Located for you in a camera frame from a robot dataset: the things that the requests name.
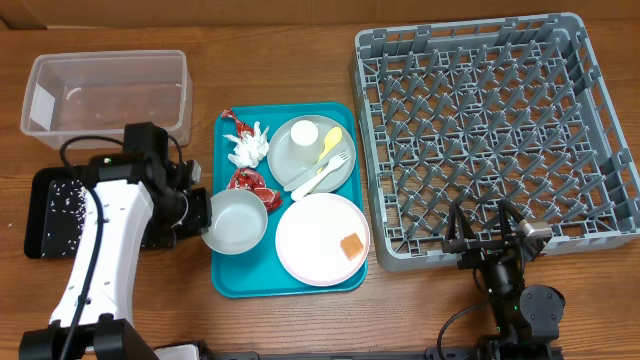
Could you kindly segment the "orange food cube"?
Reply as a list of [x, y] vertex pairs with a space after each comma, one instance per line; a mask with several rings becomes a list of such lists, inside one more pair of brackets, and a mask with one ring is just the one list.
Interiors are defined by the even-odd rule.
[[363, 242], [357, 233], [352, 233], [343, 238], [340, 241], [340, 246], [349, 261], [356, 259], [364, 251]]

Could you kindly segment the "white napkin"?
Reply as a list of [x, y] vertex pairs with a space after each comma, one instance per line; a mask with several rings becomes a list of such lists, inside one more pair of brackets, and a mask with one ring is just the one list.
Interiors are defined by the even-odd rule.
[[256, 121], [253, 126], [254, 133], [243, 132], [238, 137], [226, 134], [225, 138], [235, 143], [234, 153], [228, 155], [228, 159], [237, 168], [256, 168], [269, 151], [267, 134], [269, 127], [264, 131], [260, 129], [260, 123]]

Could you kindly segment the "grey bowl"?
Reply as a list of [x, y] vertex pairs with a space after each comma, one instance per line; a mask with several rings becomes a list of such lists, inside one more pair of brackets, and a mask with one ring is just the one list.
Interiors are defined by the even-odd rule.
[[211, 197], [211, 226], [202, 238], [218, 253], [238, 255], [261, 241], [267, 225], [268, 213], [257, 195], [228, 189]]

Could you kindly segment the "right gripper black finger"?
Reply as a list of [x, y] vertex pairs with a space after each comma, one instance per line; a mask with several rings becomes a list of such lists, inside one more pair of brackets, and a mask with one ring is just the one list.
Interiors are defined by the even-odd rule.
[[498, 202], [498, 218], [502, 239], [508, 239], [512, 234], [510, 220], [514, 220], [516, 225], [524, 220], [524, 216], [510, 201], [505, 199]]
[[456, 202], [454, 202], [449, 209], [446, 239], [450, 242], [476, 240], [476, 233], [472, 229], [471, 224], [465, 216], [462, 208]]

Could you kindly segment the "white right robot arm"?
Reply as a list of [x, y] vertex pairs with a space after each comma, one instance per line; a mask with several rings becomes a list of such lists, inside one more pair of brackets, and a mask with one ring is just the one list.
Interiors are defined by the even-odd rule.
[[[474, 282], [487, 300], [451, 316], [439, 331], [439, 359], [530, 359], [562, 360], [562, 349], [552, 342], [559, 337], [559, 324], [566, 305], [557, 289], [526, 285], [525, 268], [551, 239], [551, 226], [543, 220], [524, 217], [507, 201], [498, 202], [500, 238], [481, 241], [459, 204], [450, 206], [445, 252], [458, 254], [457, 267], [470, 269]], [[444, 334], [458, 318], [489, 306], [496, 323], [495, 335], [483, 335], [473, 347], [445, 348]]]

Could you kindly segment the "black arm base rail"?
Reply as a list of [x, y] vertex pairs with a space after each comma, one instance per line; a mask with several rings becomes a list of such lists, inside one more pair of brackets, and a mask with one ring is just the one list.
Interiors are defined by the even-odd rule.
[[204, 348], [201, 359], [211, 360], [471, 360], [491, 359], [488, 355], [477, 355], [474, 347], [443, 348], [441, 358], [436, 348], [409, 352], [346, 352], [346, 353], [299, 353], [258, 354], [256, 352], [213, 352]]

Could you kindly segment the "pink round plate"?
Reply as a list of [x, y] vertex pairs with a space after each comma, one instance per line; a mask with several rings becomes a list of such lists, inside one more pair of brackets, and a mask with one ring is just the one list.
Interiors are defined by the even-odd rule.
[[[364, 251], [349, 261], [340, 241], [357, 233]], [[308, 195], [282, 215], [275, 247], [284, 269], [311, 286], [329, 287], [344, 282], [363, 265], [370, 248], [369, 224], [358, 206], [332, 193]]]

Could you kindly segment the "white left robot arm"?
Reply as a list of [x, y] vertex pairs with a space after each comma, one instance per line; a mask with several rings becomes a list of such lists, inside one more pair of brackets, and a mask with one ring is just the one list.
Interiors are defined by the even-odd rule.
[[88, 351], [113, 360], [211, 358], [203, 341], [154, 349], [132, 324], [141, 249], [202, 235], [211, 224], [198, 163], [169, 159], [176, 142], [151, 122], [129, 124], [120, 152], [96, 155], [83, 168], [64, 165], [86, 191], [79, 248], [48, 326], [23, 334], [20, 358], [80, 359]]

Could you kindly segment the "small red candy wrapper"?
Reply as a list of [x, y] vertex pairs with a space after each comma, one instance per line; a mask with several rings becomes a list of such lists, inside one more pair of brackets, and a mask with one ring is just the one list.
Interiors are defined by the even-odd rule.
[[234, 122], [236, 133], [238, 136], [254, 135], [254, 129], [248, 124], [241, 121], [231, 108], [224, 109], [221, 113], [223, 119], [231, 119]]

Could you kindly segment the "red snack wrapper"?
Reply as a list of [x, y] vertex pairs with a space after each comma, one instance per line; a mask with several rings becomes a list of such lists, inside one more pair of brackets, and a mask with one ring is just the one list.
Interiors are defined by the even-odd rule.
[[231, 177], [227, 189], [252, 192], [262, 201], [268, 213], [277, 210], [283, 203], [280, 192], [268, 188], [263, 176], [251, 168], [238, 168]]

